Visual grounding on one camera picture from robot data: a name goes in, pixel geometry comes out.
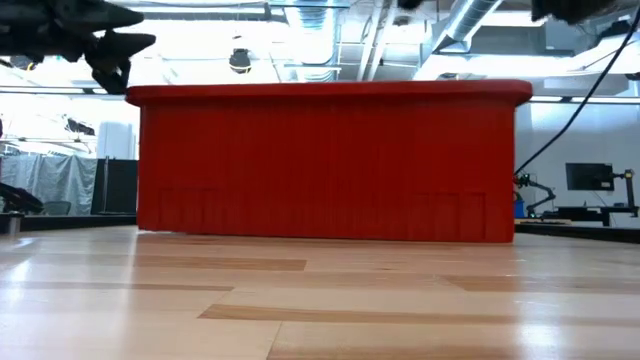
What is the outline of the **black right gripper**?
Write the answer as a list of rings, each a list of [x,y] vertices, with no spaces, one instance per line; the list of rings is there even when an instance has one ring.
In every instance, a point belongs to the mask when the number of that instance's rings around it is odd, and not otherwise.
[[[531,0],[530,18],[539,21],[553,17],[567,24],[577,24],[608,11],[617,0]]]

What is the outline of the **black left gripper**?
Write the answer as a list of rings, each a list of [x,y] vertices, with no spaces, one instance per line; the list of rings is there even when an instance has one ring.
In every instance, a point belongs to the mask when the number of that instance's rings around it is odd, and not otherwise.
[[[86,29],[114,29],[141,23],[141,12],[107,0],[73,0],[72,23]],[[111,95],[128,88],[131,57],[156,42],[145,33],[93,33],[65,28],[48,0],[0,0],[0,56],[24,56],[41,63],[61,56],[77,62],[83,55],[93,79]]]

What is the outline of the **red plastic bin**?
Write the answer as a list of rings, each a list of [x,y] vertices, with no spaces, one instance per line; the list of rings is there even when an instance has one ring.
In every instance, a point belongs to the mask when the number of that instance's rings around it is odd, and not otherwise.
[[[138,226],[509,243],[515,79],[136,86]]]

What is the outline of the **white cabinet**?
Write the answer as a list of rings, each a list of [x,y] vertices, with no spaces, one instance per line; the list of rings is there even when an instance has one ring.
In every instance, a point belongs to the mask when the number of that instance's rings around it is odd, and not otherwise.
[[[134,160],[135,140],[132,124],[102,122],[97,132],[97,157]]]

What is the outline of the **black partition panel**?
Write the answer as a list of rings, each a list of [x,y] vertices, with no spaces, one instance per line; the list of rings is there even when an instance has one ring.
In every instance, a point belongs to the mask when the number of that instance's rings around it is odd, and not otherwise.
[[[138,161],[113,158],[97,160],[92,215],[137,212]]]

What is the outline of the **grey curtain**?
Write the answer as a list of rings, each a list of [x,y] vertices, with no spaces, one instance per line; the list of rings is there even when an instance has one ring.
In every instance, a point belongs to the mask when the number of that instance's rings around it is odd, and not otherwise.
[[[91,212],[98,160],[72,156],[18,155],[0,159],[0,182],[23,188],[43,203],[67,201],[71,216]]]

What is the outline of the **black computer monitor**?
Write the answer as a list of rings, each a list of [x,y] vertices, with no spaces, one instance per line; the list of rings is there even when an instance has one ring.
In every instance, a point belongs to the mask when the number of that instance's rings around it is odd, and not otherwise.
[[[613,191],[613,166],[606,163],[566,163],[570,191]]]

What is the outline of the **black background desk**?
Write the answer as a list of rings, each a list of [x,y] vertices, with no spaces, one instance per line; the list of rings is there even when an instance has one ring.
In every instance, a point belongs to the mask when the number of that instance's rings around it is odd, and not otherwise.
[[[557,207],[552,211],[545,211],[541,217],[543,219],[566,219],[575,222],[601,222],[604,227],[609,227],[611,215],[614,213],[628,213],[632,217],[638,217],[640,207],[618,207],[618,206],[564,206]]]

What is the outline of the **silver spiral ventilation duct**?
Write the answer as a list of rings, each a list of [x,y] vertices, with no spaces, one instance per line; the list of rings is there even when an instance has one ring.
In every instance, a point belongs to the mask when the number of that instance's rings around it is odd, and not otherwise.
[[[285,15],[293,31],[294,55],[302,65],[298,78],[303,82],[335,81],[338,10],[291,7],[285,10]]]

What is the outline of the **black aluminium table frame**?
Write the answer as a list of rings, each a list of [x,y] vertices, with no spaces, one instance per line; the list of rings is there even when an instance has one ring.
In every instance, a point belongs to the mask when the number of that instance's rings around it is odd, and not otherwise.
[[[49,216],[0,214],[0,235],[8,234],[12,219],[21,232],[136,225],[135,215]]]
[[[549,223],[515,225],[516,233],[640,245],[640,228],[583,227]]]

